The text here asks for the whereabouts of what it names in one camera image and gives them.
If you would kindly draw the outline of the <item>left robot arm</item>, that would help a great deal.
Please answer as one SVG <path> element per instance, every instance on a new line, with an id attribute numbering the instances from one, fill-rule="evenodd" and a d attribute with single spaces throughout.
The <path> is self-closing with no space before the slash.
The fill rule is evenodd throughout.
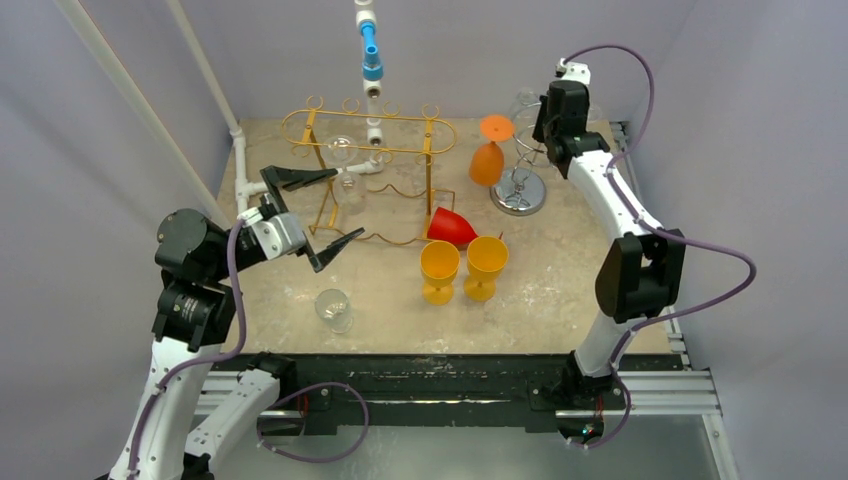
<path id="1" fill-rule="evenodd" d="M 352 240 L 345 234 L 315 251 L 283 193 L 338 175 L 335 168 L 264 168 L 267 196 L 224 229 L 198 210 L 168 214 L 157 230 L 156 264 L 163 289 L 153 322 L 151 363 L 129 437 L 112 479 L 211 479 L 266 409 L 309 410 L 296 362 L 264 352 L 237 377 L 236 387 L 201 423 L 198 402 L 213 366 L 237 357 L 247 338 L 239 274 L 287 255 L 322 271 Z"/>

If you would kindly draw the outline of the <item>orange plastic goblet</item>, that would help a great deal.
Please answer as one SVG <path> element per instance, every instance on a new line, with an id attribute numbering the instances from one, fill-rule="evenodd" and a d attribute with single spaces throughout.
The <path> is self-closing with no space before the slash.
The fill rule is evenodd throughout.
<path id="1" fill-rule="evenodd" d="M 489 115 L 481 120 L 480 132 L 485 142 L 474 152 L 468 175 L 477 185 L 492 187 L 499 182 L 504 169 L 505 156 L 500 144 L 513 137 L 515 127 L 506 116 Z"/>

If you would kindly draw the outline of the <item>round clear wine glass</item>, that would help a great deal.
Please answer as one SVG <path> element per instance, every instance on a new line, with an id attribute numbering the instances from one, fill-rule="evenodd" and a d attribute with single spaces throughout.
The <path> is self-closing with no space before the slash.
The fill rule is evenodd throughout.
<path id="1" fill-rule="evenodd" d="M 337 170 L 332 184 L 336 203 L 346 214 L 362 213 L 366 208 L 366 185 L 352 170 L 358 155 L 355 141 L 346 135 L 331 137 L 322 146 L 322 155 L 326 165 Z"/>

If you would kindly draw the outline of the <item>patterned clear goblet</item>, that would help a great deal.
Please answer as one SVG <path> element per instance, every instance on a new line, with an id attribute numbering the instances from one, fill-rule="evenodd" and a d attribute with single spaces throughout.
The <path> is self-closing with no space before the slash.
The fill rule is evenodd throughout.
<path id="1" fill-rule="evenodd" d="M 540 95 L 532 88 L 522 87 L 518 90 L 507 114 L 515 127 L 516 133 L 531 127 L 535 123 L 540 105 Z"/>

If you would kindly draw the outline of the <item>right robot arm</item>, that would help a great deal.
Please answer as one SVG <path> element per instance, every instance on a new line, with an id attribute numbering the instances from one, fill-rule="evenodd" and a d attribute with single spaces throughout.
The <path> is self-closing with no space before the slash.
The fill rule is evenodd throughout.
<path id="1" fill-rule="evenodd" d="M 584 407 L 600 394 L 598 378 L 611 376 L 627 334 L 676 302 L 685 246 L 656 233 L 660 224 L 624 184 L 609 145 L 588 130 L 587 86 L 554 80 L 540 100 L 533 137 L 583 195 L 610 242 L 595 280 L 599 314 L 573 354 L 575 371 L 561 381 L 564 399 Z"/>

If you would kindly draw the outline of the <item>clear champagne flute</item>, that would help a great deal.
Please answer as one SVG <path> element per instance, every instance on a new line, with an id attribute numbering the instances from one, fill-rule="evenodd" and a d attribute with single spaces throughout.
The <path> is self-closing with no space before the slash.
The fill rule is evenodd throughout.
<path id="1" fill-rule="evenodd" d="M 603 118 L 604 115 L 601 107 L 597 103 L 592 102 L 587 113 L 587 123 L 594 124 L 600 122 Z"/>

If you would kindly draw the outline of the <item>red plastic goblet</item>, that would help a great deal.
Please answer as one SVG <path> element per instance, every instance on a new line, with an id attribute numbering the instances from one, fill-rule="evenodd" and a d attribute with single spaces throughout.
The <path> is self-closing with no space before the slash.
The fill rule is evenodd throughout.
<path id="1" fill-rule="evenodd" d="M 503 233 L 497 236 L 480 235 L 462 215 L 444 207 L 437 207 L 425 230 L 425 239 L 447 242 L 457 249 L 468 250 L 474 243 L 502 243 Z"/>

